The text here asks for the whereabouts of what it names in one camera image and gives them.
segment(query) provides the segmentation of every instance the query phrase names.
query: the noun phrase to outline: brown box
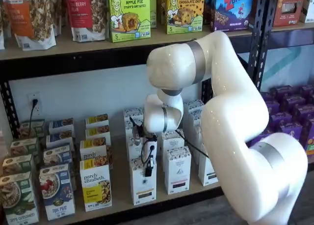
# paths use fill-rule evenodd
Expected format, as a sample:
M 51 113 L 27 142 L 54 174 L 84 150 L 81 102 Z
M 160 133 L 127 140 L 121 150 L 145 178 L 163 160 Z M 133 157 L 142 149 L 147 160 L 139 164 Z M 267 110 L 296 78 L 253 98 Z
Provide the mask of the brown box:
M 278 0 L 273 27 L 298 23 L 303 0 Z

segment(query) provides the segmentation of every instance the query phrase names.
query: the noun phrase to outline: black shelf bracket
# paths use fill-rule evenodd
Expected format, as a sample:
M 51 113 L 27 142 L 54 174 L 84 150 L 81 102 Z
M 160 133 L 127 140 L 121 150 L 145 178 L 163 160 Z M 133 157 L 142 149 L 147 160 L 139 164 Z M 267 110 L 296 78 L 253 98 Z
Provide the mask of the black shelf bracket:
M 19 135 L 20 123 L 18 120 L 18 115 L 16 114 L 9 81 L 0 81 L 0 93 L 3 100 L 6 116 L 8 118 L 8 122 L 12 132 L 12 136 L 14 139 L 18 139 L 20 137 Z

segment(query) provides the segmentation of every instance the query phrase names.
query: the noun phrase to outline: purple box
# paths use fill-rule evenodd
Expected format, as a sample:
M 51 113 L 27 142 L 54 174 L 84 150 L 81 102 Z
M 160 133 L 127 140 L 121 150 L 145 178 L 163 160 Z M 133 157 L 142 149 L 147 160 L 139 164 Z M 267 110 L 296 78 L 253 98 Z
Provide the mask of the purple box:
M 273 133 L 274 132 L 269 127 L 266 127 L 265 130 L 261 134 L 259 134 L 257 137 L 252 139 L 250 142 L 248 142 L 248 146 L 249 147 L 253 146 L 255 143 L 259 142 L 260 140 L 268 137 L 269 135 Z
M 312 117 L 314 117 L 314 105 L 308 104 L 293 110 L 292 121 L 298 121 L 303 124 L 307 119 Z
M 312 96 L 314 94 L 314 84 L 300 87 L 300 94 L 304 98 L 308 98 L 309 96 Z
M 302 129 L 300 143 L 306 150 L 308 158 L 314 156 L 314 118 L 308 119 Z
M 272 129 L 277 129 L 278 126 L 290 123 L 292 121 L 292 115 L 288 112 L 279 112 L 272 114 L 269 117 L 269 127 Z
M 279 103 L 277 101 L 265 101 L 269 114 L 275 114 L 279 112 Z
M 273 101 L 274 98 L 270 95 L 269 92 L 261 92 L 261 96 L 264 99 L 264 101 Z
M 284 97 L 280 105 L 280 111 L 287 111 L 292 113 L 294 107 L 305 105 L 306 100 L 301 95 L 293 95 Z
M 302 125 L 298 122 L 286 123 L 278 127 L 278 132 L 287 133 L 295 139 L 299 140 L 301 136 Z

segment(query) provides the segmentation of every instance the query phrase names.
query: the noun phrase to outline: green box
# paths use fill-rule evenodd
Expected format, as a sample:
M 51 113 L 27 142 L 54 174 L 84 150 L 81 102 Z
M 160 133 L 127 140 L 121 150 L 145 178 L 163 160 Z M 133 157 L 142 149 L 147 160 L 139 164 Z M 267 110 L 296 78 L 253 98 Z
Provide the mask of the green box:
M 157 0 L 151 0 L 151 28 L 157 28 Z
M 112 42 L 151 37 L 150 0 L 108 0 Z

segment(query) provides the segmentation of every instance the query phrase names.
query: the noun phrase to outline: store shelf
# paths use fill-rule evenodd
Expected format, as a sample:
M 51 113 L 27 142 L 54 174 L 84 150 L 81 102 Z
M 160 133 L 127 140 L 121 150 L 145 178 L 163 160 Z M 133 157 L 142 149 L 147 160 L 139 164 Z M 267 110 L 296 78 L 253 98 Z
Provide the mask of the store shelf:
M 120 43 L 78 43 L 72 41 L 70 28 L 63 31 L 56 39 L 57 46 L 46 51 L 23 52 L 18 48 L 15 39 L 10 39 L 5 44 L 6 49 L 0 51 L 0 67 L 5 68 L 0 79 L 16 80 L 145 64 L 149 53 L 155 48 L 198 39 L 210 33 L 208 27 L 203 26 L 203 32 L 167 35 L 164 27 L 159 26 L 152 29 L 149 39 Z M 237 53 L 250 51 L 250 31 L 227 34 Z
M 268 49 L 314 44 L 314 23 L 299 22 L 294 26 L 273 28 L 268 39 Z

